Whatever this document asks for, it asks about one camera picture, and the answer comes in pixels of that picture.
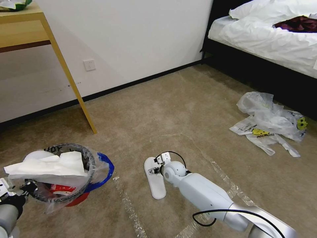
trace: trash bin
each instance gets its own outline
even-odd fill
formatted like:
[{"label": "trash bin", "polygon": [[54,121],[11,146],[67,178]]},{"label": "trash bin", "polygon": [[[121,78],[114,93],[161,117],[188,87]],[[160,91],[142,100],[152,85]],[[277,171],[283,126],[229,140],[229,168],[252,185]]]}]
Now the trash bin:
[{"label": "trash bin", "polygon": [[88,172],[87,180],[82,185],[77,186],[70,194],[60,195],[50,191],[51,184],[37,182],[38,190],[32,196],[47,204],[46,213],[52,213],[68,204],[76,204],[76,199],[83,193],[102,186],[108,181],[114,171],[114,165],[108,157],[100,152],[88,149],[82,145],[74,143],[57,144],[44,149],[54,155],[60,156],[61,153],[78,151],[82,154],[84,169]]}]

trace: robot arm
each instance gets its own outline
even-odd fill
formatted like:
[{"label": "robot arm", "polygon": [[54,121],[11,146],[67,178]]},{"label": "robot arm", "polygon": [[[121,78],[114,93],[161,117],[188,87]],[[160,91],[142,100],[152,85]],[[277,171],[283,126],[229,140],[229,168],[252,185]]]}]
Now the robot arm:
[{"label": "robot arm", "polygon": [[23,212],[23,205],[30,193],[37,190],[34,181],[26,182],[19,194],[9,192],[10,186],[4,178],[0,178],[0,238],[18,236],[16,223]]},{"label": "robot arm", "polygon": [[216,218],[237,231],[245,231],[252,223],[249,238],[297,237],[293,228],[261,208],[234,203],[221,187],[200,174],[189,172],[182,163],[171,161],[168,152],[156,160],[164,179],[178,187],[181,194],[202,211],[196,215]]}]

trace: white slipper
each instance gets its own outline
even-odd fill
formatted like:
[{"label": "white slipper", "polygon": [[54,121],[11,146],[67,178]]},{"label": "white slipper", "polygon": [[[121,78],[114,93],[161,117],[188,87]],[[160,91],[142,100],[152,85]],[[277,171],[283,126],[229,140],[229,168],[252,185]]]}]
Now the white slipper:
[{"label": "white slipper", "polygon": [[162,199],[166,196],[163,176],[161,174],[149,175],[149,169],[159,166],[157,163],[154,162],[154,159],[155,157],[150,157],[146,159],[146,161],[144,162],[144,170],[149,181],[152,196],[155,199]]}]

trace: beige carpet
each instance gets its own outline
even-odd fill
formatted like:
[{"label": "beige carpet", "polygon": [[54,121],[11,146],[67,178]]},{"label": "beige carpet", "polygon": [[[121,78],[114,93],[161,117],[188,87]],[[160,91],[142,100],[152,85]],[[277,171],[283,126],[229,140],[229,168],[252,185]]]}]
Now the beige carpet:
[{"label": "beige carpet", "polygon": [[94,148],[115,165],[116,179],[78,206],[47,215],[44,204],[30,198],[18,220],[21,237],[247,237],[220,221],[194,225],[197,209],[170,184],[164,199],[152,198],[143,164],[166,150],[183,155],[190,171],[223,187],[234,201],[256,204],[301,237],[315,237],[317,123],[307,119],[303,142],[287,139],[300,158],[281,145],[273,145],[276,154],[268,156],[229,130],[247,116],[236,103],[248,91],[198,65],[87,102],[96,135],[78,106],[7,128],[0,133],[1,167],[63,142]]}]

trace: white duvet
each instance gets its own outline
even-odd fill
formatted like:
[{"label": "white duvet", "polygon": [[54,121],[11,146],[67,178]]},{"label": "white duvet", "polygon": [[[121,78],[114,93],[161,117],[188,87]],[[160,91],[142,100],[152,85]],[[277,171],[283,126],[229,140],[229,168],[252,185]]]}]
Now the white duvet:
[{"label": "white duvet", "polygon": [[317,78],[317,33],[294,33],[272,27],[314,13],[317,0],[275,0],[226,25],[219,35],[211,38]]}]

